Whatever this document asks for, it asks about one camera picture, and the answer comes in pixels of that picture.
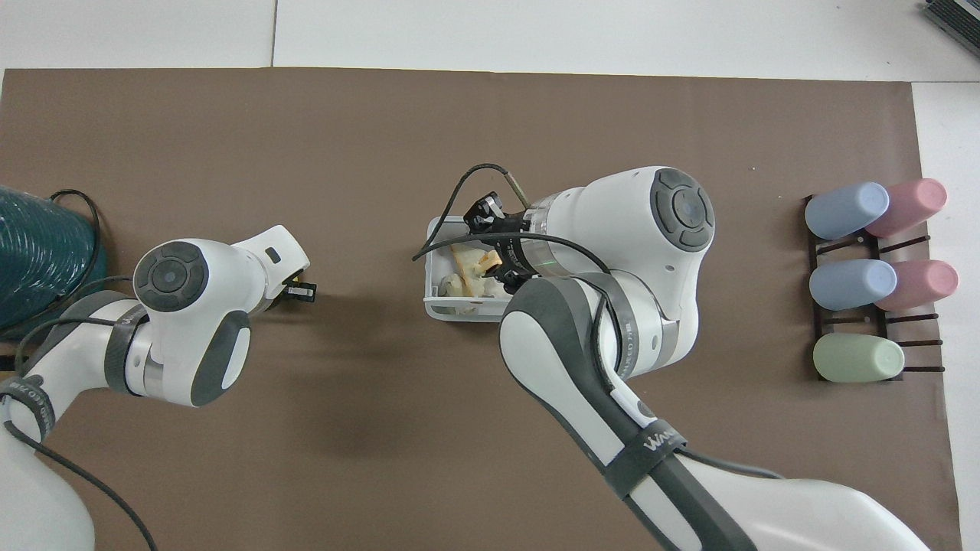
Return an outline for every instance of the brown paper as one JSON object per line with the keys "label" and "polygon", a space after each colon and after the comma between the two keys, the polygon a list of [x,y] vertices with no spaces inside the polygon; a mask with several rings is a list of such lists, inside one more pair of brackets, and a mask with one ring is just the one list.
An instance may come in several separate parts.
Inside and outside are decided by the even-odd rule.
{"label": "brown paper", "polygon": [[[165,240],[284,224],[320,292],[255,319],[214,404],[86,392],[50,445],[129,500],[161,549],[656,548],[511,379],[496,327],[422,310],[409,257],[485,161],[532,200],[651,164],[693,175],[718,220],[701,332],[632,386],[697,450],[855,487],[931,548],[960,548],[942,375],[838,385],[809,362],[802,199],[920,176],[907,83],[8,70],[0,182],[91,195],[114,272]],[[455,212],[492,189],[519,210],[484,172]],[[99,549],[140,548],[66,477]]]}

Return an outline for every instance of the white floor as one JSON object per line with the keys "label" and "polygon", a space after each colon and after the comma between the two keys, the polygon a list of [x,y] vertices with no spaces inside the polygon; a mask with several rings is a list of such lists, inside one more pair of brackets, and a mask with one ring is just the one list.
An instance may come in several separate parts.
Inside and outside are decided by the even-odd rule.
{"label": "white floor", "polygon": [[933,257],[961,288],[941,301],[963,548],[980,551],[978,248],[980,59],[914,0],[5,0],[4,68],[367,67],[451,71],[904,80],[924,175],[950,191]]}

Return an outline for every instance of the green cup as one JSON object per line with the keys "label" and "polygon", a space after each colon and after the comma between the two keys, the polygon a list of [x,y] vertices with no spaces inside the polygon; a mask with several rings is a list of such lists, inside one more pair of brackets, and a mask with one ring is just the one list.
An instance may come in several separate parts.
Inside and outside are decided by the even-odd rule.
{"label": "green cup", "polygon": [[906,366],[898,344],[880,336],[828,333],[813,347],[816,370],[834,382],[872,382],[892,378]]}

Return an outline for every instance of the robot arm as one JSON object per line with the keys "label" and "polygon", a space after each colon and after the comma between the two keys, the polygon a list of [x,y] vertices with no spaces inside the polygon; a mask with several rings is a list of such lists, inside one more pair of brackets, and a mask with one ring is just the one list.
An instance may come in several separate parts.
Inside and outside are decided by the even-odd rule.
{"label": "robot arm", "polygon": [[[666,549],[828,551],[925,545],[866,495],[816,480],[743,476],[692,459],[686,440],[624,382],[672,364],[698,332],[698,270],[713,241],[703,188],[668,167],[600,178],[505,215],[496,194],[465,220],[515,291],[500,326],[517,382],[564,427]],[[547,241],[562,237],[611,269]]]}
{"label": "robot arm", "polygon": [[[637,314],[637,342],[650,346],[650,335],[658,334],[657,323],[643,322],[656,306],[650,295],[636,293],[639,285],[622,275],[590,278],[603,292],[627,297]],[[602,300],[602,292],[576,277],[529,281],[501,322],[501,352],[517,382],[558,420],[665,549],[926,549],[901,521],[856,490],[736,475],[678,453],[683,437],[616,373],[623,341]]]}
{"label": "robot arm", "polygon": [[[200,407],[238,379],[248,351],[249,316],[280,296],[312,301],[316,287],[293,277],[310,265],[281,225],[226,245],[204,239],[164,243],[138,263],[138,300],[103,291],[62,316],[107,325],[56,326],[25,364],[0,383],[0,424],[41,442],[75,397],[110,387]],[[0,508],[19,522],[0,524],[7,549],[91,550],[94,528],[72,488],[33,450],[0,429]]]}

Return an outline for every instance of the black cable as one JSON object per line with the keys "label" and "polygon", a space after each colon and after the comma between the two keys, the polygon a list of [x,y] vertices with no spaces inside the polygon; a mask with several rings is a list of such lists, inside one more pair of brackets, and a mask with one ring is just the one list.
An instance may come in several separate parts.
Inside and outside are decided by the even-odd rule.
{"label": "black cable", "polygon": [[6,336],[8,333],[12,332],[13,329],[23,328],[23,326],[28,326],[34,323],[38,318],[41,318],[43,316],[46,316],[48,314],[51,314],[52,312],[56,312],[59,309],[61,309],[63,306],[66,305],[66,303],[68,303],[70,299],[74,298],[79,293],[79,290],[85,285],[85,279],[89,275],[91,275],[92,270],[95,269],[95,261],[98,260],[99,258],[99,248],[102,246],[102,228],[101,225],[99,224],[99,213],[95,209],[95,202],[92,201],[92,199],[88,195],[85,195],[84,193],[78,191],[77,189],[62,189],[52,194],[51,197],[49,197],[48,199],[50,199],[51,201],[55,201],[59,197],[62,197],[64,195],[77,195],[78,197],[81,197],[81,200],[84,201],[86,205],[88,205],[88,210],[92,214],[92,236],[93,236],[92,256],[88,260],[88,266],[86,266],[85,270],[82,271],[81,277],[78,279],[78,283],[75,285],[74,289],[56,298],[51,302],[51,304],[47,306],[47,308],[30,316],[26,320],[21,320],[19,322],[16,322],[15,324],[9,324],[0,327],[0,336]]}
{"label": "black cable", "polygon": [[604,263],[602,260],[600,260],[599,257],[597,257],[595,254],[592,253],[592,251],[590,251],[589,249],[586,249],[585,247],[579,245],[578,243],[576,243],[574,241],[569,241],[568,239],[564,239],[562,237],[555,237],[553,235],[545,235],[544,233],[527,233],[527,232],[524,232],[524,231],[503,231],[503,232],[500,232],[500,233],[480,233],[478,235],[461,235],[460,237],[453,237],[453,238],[450,238],[450,239],[444,239],[442,241],[439,241],[438,243],[433,243],[431,245],[427,245],[425,247],[422,247],[421,250],[419,250],[416,253],[416,255],[412,257],[412,260],[413,261],[418,260],[423,255],[425,255],[426,253],[432,252],[432,251],[434,251],[436,249],[445,247],[447,245],[454,245],[456,243],[466,243],[466,242],[469,242],[469,241],[483,241],[483,240],[491,240],[491,239],[531,239],[531,240],[535,240],[536,239],[538,241],[550,241],[552,243],[558,243],[558,244],[564,245],[564,246],[566,246],[568,248],[575,249],[579,253],[582,253],[582,255],[585,256],[585,258],[589,259],[590,261],[592,261],[593,264],[595,264],[597,267],[599,267],[599,270],[601,270],[603,272],[603,274],[611,274],[612,273],[610,271],[609,267],[606,266],[606,263]]}
{"label": "black cable", "polygon": [[17,372],[19,376],[25,376],[24,372],[24,349],[31,339],[34,338],[40,331],[53,326],[59,326],[61,324],[95,324],[97,326],[114,326],[115,321],[112,320],[100,320],[98,318],[59,318],[57,320],[48,320],[37,327],[30,330],[28,334],[21,339],[21,342],[17,345],[17,352],[14,353],[14,371]]}
{"label": "black cable", "polygon": [[603,353],[601,347],[602,336],[599,334],[600,322],[602,321],[603,312],[606,310],[606,306],[608,304],[609,297],[606,296],[606,293],[599,292],[599,308],[596,309],[596,317],[592,320],[592,330],[589,331],[589,346],[592,349],[592,358],[596,363],[596,369],[599,372],[599,380],[603,383],[603,389],[606,390],[606,392],[612,392],[613,382],[609,380],[609,378],[606,376],[606,370],[603,369]]}
{"label": "black cable", "polygon": [[75,297],[66,306],[71,306],[71,304],[74,304],[74,302],[77,301],[79,298],[81,298],[81,296],[83,296],[88,289],[91,289],[92,287],[97,287],[103,283],[115,283],[116,281],[132,281],[132,275],[109,275],[108,277],[99,277],[98,279],[92,279],[85,285],[78,288]]}
{"label": "black cable", "polygon": [[439,233],[439,229],[442,228],[442,224],[446,222],[446,217],[449,216],[449,211],[453,208],[453,203],[456,202],[456,196],[459,195],[460,190],[463,189],[463,184],[466,183],[466,179],[469,178],[476,171],[482,169],[493,169],[504,176],[510,174],[510,171],[494,163],[480,163],[479,165],[474,165],[470,167],[469,170],[466,171],[465,174],[463,174],[463,177],[460,178],[460,181],[456,184],[456,188],[453,189],[453,194],[449,196],[449,202],[446,203],[446,208],[443,209],[442,215],[439,216],[439,222],[435,224],[435,227],[432,229],[432,232],[429,233],[428,239],[425,239],[425,244],[422,245],[420,249],[418,249],[418,254],[412,257],[412,260],[416,260],[418,257],[425,254],[422,251],[425,249],[425,247],[432,244],[432,240],[435,239],[436,234]]}
{"label": "black cable", "polygon": [[[87,291],[89,288],[94,287],[94,286],[99,285],[99,284],[102,284],[102,283],[111,283],[111,282],[114,282],[114,281],[132,281],[132,277],[130,275],[110,275],[108,277],[100,277],[98,279],[93,279],[92,281],[89,281],[88,283],[86,283],[85,285],[83,285],[82,287],[80,287],[78,289],[78,292],[77,292],[75,298],[70,302],[70,304],[68,304],[66,306],[70,306],[71,303],[74,303],[74,301],[77,300],[78,295],[83,295],[85,293],[85,291]],[[21,339],[21,341],[22,342],[25,342],[25,341],[26,342],[30,342],[29,339],[27,339],[28,336],[30,336],[31,338],[33,338],[33,335],[25,335],[24,338]],[[15,356],[15,355],[0,356],[0,372],[12,372],[12,371],[16,371],[17,370],[17,365],[18,365],[17,356]]]}
{"label": "black cable", "polygon": [[679,448],[677,450],[677,453],[684,457],[693,459],[698,463],[704,463],[709,467],[715,467],[716,469],[722,469],[723,471],[737,473],[739,475],[761,476],[763,478],[776,478],[776,479],[785,478],[785,476],[780,475],[779,473],[774,473],[769,469],[763,469],[762,467],[753,467],[751,465],[742,465],[741,463],[733,463],[731,461],[717,459],[702,453],[698,453],[686,447]]}
{"label": "black cable", "polygon": [[82,467],[79,467],[78,465],[72,463],[58,452],[52,450],[51,448],[45,446],[44,444],[35,442],[29,436],[21,432],[19,428],[14,426],[14,422],[6,421],[4,422],[3,426],[5,426],[7,428],[7,431],[10,432],[17,440],[30,446],[31,448],[34,448],[34,450],[36,450],[38,453],[46,455],[47,457],[51,458],[53,461],[55,461],[56,463],[64,467],[65,469],[68,469],[72,473],[81,476],[86,481],[88,481],[88,483],[102,490],[103,493],[108,495],[113,501],[116,502],[116,505],[119,505],[120,508],[123,511],[125,511],[127,515],[129,515],[129,518],[133,521],[136,527],[139,528],[139,532],[143,534],[143,539],[146,540],[146,544],[150,547],[150,550],[157,551],[157,544],[156,542],[153,541],[153,535],[150,534],[150,530],[146,527],[145,524],[143,524],[143,521],[139,518],[139,515],[137,515],[136,512],[132,510],[132,507],[129,507],[129,504],[126,503],[125,500],[118,493],[116,493],[111,487],[109,487],[108,484],[96,478],[95,475],[89,473]]}

